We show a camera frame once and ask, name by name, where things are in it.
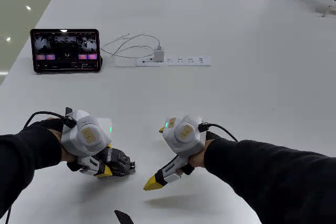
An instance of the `black cable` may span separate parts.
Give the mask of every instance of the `black cable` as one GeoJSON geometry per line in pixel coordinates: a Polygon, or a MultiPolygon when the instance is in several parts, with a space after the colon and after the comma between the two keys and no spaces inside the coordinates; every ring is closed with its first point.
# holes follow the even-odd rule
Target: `black cable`
{"type": "Polygon", "coordinates": [[[11,216],[11,212],[12,211],[12,206],[8,209],[8,212],[7,212],[7,218],[6,218],[6,222],[5,222],[5,224],[8,224],[8,222],[9,222],[9,218],[10,218],[10,216],[11,216]]]}
{"type": "MultiPolygon", "coordinates": [[[[38,112],[35,112],[34,114],[32,114],[30,116],[30,118],[28,119],[28,121],[26,122],[25,126],[23,126],[23,128],[25,129],[26,127],[28,127],[28,125],[30,124],[30,122],[32,121],[32,119],[34,118],[34,116],[36,115],[40,115],[40,114],[43,114],[43,115],[53,115],[53,116],[56,116],[60,119],[62,119],[62,121],[66,124],[66,123],[70,123],[72,124],[72,121],[70,118],[66,117],[66,116],[63,116],[63,115],[60,115],[60,114],[57,114],[57,113],[54,113],[54,112],[50,112],[50,111],[38,111],[38,112]]],[[[12,212],[12,206],[10,206],[10,208],[8,209],[7,211],[7,218],[6,218],[6,222],[5,224],[8,224],[9,222],[9,218],[11,216],[11,213],[12,212]]]]}
{"type": "Polygon", "coordinates": [[[217,127],[217,128],[220,128],[222,129],[223,131],[225,131],[234,141],[238,142],[237,138],[235,138],[231,133],[230,131],[228,131],[227,129],[225,129],[224,127],[218,125],[218,124],[215,124],[215,123],[208,123],[207,126],[211,127],[217,127]]]}
{"type": "Polygon", "coordinates": [[[55,113],[55,112],[38,111],[38,112],[35,112],[34,114],[32,114],[32,115],[30,116],[30,118],[28,119],[28,121],[26,122],[26,124],[25,124],[25,126],[24,126],[23,128],[28,127],[29,123],[32,121],[32,119],[34,118],[34,116],[36,116],[36,115],[40,115],[40,114],[57,116],[58,118],[62,119],[63,121],[66,121],[66,120],[67,120],[65,116],[60,115],[60,114],[57,114],[57,113],[55,113]]]}
{"type": "Polygon", "coordinates": [[[228,131],[227,129],[225,129],[224,127],[218,125],[218,124],[215,124],[215,123],[201,123],[199,126],[198,126],[198,130],[199,132],[205,132],[207,130],[209,130],[209,128],[213,126],[213,127],[217,127],[217,128],[220,128],[221,130],[225,131],[234,141],[238,142],[237,138],[235,138],[231,133],[230,131],[228,131]]]}

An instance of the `black sleeve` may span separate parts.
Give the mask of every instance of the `black sleeve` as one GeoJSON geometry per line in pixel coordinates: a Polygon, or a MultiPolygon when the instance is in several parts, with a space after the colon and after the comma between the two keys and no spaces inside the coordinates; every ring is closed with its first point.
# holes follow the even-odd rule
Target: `black sleeve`
{"type": "Polygon", "coordinates": [[[60,126],[61,121],[48,120],[34,123],[16,135],[0,136],[0,217],[29,185],[34,170],[60,162],[61,145],[47,129],[59,130],[60,126]]]}
{"type": "Polygon", "coordinates": [[[336,158],[217,139],[209,145],[204,165],[228,183],[262,223],[336,222],[336,158]]]}

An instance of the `charger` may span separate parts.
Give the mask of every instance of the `charger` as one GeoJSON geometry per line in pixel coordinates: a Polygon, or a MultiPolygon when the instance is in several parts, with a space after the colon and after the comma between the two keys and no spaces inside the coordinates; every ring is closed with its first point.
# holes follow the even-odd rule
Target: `charger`
{"type": "Polygon", "coordinates": [[[164,50],[161,45],[154,50],[154,61],[155,62],[164,62],[164,50]]]}

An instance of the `white cable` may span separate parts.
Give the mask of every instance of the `white cable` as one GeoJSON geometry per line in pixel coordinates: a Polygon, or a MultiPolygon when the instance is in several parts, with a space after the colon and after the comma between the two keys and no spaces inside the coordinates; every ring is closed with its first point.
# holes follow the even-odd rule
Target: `white cable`
{"type": "Polygon", "coordinates": [[[150,46],[132,46],[132,47],[128,47],[128,48],[125,48],[125,49],[123,49],[123,50],[120,51],[120,49],[121,49],[126,43],[128,43],[130,40],[133,40],[133,39],[135,39],[135,38],[137,38],[137,37],[140,37],[140,36],[147,36],[147,37],[156,39],[156,40],[158,41],[158,43],[159,43],[158,48],[161,47],[160,40],[159,40],[158,38],[156,38],[155,36],[151,36],[151,35],[147,35],[147,34],[139,34],[139,35],[136,35],[136,36],[134,36],[134,37],[128,37],[128,36],[129,36],[129,34],[123,35],[123,36],[121,36],[121,37],[119,37],[119,38],[117,38],[117,39],[115,39],[115,40],[113,40],[113,41],[111,41],[111,42],[105,44],[105,45],[103,46],[103,48],[101,48],[101,50],[104,51],[105,53],[111,55],[111,56],[117,56],[117,57],[127,58],[127,59],[146,58],[146,57],[149,57],[149,56],[154,55],[154,49],[153,49],[152,47],[150,47],[150,46]],[[117,41],[120,41],[120,40],[126,40],[126,41],[125,41],[124,43],[122,43],[122,44],[120,45],[120,47],[119,47],[114,53],[110,53],[110,52],[108,52],[108,51],[106,51],[106,50],[104,49],[106,46],[108,46],[108,45],[110,45],[110,44],[112,44],[112,43],[115,43],[115,42],[117,42],[117,41]],[[142,56],[142,57],[127,57],[127,56],[117,55],[117,53],[124,52],[124,51],[126,51],[126,50],[131,49],[131,48],[151,49],[151,50],[153,51],[153,53],[150,54],[150,55],[142,56]]]}
{"type": "Polygon", "coordinates": [[[130,38],[131,38],[131,37],[127,37],[127,36],[129,36],[129,34],[123,35],[123,36],[121,36],[121,37],[119,37],[119,38],[117,38],[117,39],[115,39],[115,40],[113,40],[113,41],[111,41],[111,42],[105,44],[105,45],[103,46],[103,48],[105,48],[105,47],[108,46],[109,44],[115,43],[115,42],[117,42],[117,41],[119,41],[119,40],[130,39],[130,38]]]}
{"type": "Polygon", "coordinates": [[[121,52],[124,52],[126,50],[129,50],[131,48],[143,48],[143,49],[151,49],[153,51],[153,53],[149,54],[149,55],[146,55],[146,56],[141,56],[141,57],[128,57],[128,56],[122,56],[122,55],[114,55],[108,51],[106,51],[105,49],[101,49],[102,51],[104,51],[105,53],[111,55],[111,56],[117,56],[117,57],[121,57],[121,58],[127,58],[127,59],[139,59],[139,58],[146,58],[146,57],[150,57],[150,56],[153,56],[154,55],[154,49],[150,46],[131,46],[131,47],[128,47],[128,48],[125,48],[125,49],[122,49],[119,53],[121,52]]]}
{"type": "Polygon", "coordinates": [[[126,43],[128,43],[130,40],[133,40],[133,39],[138,38],[138,37],[140,37],[140,36],[147,36],[147,37],[156,39],[156,40],[158,41],[158,43],[159,43],[159,47],[161,47],[160,40],[159,40],[158,38],[156,38],[156,37],[154,37],[154,36],[151,36],[151,35],[147,35],[147,34],[139,34],[139,35],[136,35],[136,36],[134,36],[134,37],[132,37],[132,38],[126,40],[124,43],[122,43],[122,44],[120,45],[120,47],[118,47],[118,49],[113,53],[113,55],[115,55],[116,53],[118,53],[119,50],[122,48],[122,46],[125,45],[126,43]]]}

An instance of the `tablet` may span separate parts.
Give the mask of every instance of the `tablet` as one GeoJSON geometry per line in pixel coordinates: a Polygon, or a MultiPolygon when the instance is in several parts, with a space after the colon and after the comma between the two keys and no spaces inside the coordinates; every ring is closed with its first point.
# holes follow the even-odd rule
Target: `tablet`
{"type": "Polygon", "coordinates": [[[33,66],[44,72],[99,72],[102,65],[96,29],[32,29],[33,66]]]}

